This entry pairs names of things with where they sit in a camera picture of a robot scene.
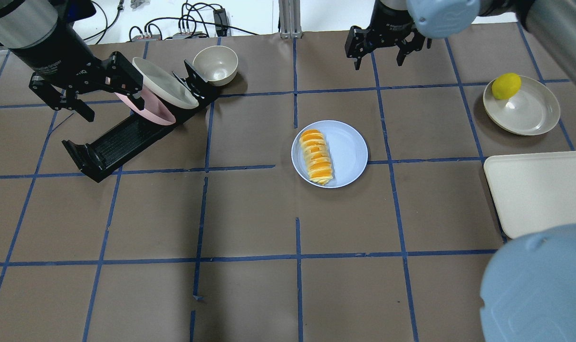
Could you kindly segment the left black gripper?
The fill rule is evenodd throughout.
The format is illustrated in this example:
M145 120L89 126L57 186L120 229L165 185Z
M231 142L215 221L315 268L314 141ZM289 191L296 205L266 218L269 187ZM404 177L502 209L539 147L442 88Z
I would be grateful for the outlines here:
M129 99L140 99L143 75L118 51L105 60L91 53L66 53L62 56L35 56L29 59L32 74L29 88L45 103L75 111L88 123L95 119L95 111L81 99L77 92L94 91L119 93ZM61 95L55 87L66 90Z

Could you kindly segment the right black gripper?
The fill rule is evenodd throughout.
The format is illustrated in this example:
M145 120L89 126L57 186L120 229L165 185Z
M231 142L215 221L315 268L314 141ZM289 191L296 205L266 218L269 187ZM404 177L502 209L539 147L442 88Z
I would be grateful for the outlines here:
M401 67L412 52L421 51L423 46L431 48L433 39L413 32L414 22L406 5L374 5L367 29L351 26L347 33L345 54L354 60L359 71L362 58L375 48L397 46L397 65Z

